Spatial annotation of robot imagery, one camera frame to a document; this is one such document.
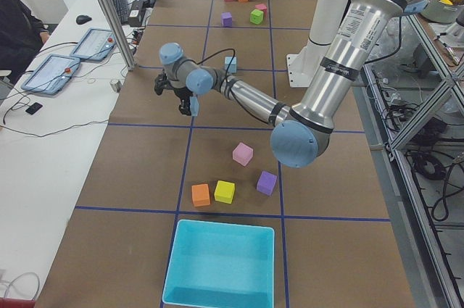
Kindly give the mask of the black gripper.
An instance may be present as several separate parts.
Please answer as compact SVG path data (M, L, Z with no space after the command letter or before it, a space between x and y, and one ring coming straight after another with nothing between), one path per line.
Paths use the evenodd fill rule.
M191 116L190 98L193 96L193 93L187 87L175 88L173 91L180 99L179 112L184 116Z

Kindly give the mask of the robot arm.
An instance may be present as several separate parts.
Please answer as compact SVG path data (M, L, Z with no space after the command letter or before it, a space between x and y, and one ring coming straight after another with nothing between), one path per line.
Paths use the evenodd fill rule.
M171 90L179 110L195 116L196 97L211 90L236 101L251 116L274 127L270 145L276 159L293 168L311 164L327 148L333 116L369 57L388 21L418 12L420 0L351 0L349 10L321 59L302 100L292 106L268 96L230 74L185 57L178 43L159 51L162 73L154 91Z

